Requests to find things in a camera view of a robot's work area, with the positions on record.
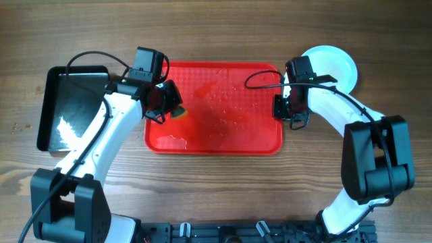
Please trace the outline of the orange green sponge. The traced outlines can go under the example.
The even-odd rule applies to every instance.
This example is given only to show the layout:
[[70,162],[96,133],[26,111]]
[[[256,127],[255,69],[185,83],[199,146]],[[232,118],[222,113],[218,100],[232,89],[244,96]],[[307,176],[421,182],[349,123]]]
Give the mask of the orange green sponge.
[[185,115],[187,115],[188,112],[187,110],[181,106],[178,105],[171,113],[170,113],[170,118],[172,119],[179,119],[181,117],[184,117]]

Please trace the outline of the black rectangular water tray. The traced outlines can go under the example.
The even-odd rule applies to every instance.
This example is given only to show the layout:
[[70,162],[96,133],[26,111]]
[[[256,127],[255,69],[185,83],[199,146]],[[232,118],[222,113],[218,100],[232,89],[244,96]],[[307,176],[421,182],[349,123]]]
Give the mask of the black rectangular water tray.
[[52,67],[47,73],[36,147],[68,151],[76,146],[102,105],[109,72],[102,65]]

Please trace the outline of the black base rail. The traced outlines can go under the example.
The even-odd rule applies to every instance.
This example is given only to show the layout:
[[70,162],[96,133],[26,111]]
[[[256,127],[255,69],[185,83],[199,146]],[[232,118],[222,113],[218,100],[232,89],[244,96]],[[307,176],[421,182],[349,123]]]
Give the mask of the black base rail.
[[224,243],[224,242],[354,242],[377,243],[374,221],[364,221],[347,236],[332,238],[314,221],[285,223],[224,223],[190,224],[183,222],[143,223],[136,236],[137,242],[150,243]]

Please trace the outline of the red plastic tray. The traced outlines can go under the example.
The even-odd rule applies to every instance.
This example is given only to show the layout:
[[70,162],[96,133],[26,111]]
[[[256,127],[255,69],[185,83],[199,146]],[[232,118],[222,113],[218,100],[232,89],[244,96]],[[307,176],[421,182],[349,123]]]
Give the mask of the red plastic tray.
[[169,78],[185,112],[164,124],[147,121],[144,142],[154,153],[273,155],[282,147],[283,125],[273,117],[280,91],[270,63],[172,61]]

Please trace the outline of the white plate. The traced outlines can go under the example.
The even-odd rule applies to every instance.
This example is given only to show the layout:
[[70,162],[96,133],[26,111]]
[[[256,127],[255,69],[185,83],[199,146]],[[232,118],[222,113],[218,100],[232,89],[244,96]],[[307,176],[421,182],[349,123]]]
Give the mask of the white plate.
[[354,90],[358,81],[358,69],[353,58],[344,50],[330,45],[319,45],[308,49],[302,56],[309,57],[313,71],[318,76],[334,77],[339,90],[348,94]]

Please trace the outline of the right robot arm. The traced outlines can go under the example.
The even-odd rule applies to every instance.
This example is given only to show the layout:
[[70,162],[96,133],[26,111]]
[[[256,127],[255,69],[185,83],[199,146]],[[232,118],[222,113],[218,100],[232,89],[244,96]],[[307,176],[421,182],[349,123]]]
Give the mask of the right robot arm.
[[415,174],[408,124],[399,115],[373,111],[340,90],[330,75],[281,78],[289,95],[277,95],[274,114],[290,123],[307,122],[311,113],[327,120],[343,137],[343,188],[319,211],[316,241],[345,240],[359,232],[360,222],[377,208],[390,207],[414,186]]

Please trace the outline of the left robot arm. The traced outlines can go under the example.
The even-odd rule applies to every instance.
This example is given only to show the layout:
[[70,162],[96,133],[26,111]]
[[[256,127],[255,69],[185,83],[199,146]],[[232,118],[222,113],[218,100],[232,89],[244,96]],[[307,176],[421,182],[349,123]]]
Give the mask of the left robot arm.
[[79,143],[54,169],[37,169],[30,183],[29,229],[50,242],[138,242],[141,222],[110,211],[103,185],[128,134],[142,119],[162,124],[182,103],[173,80],[153,86],[110,83]]

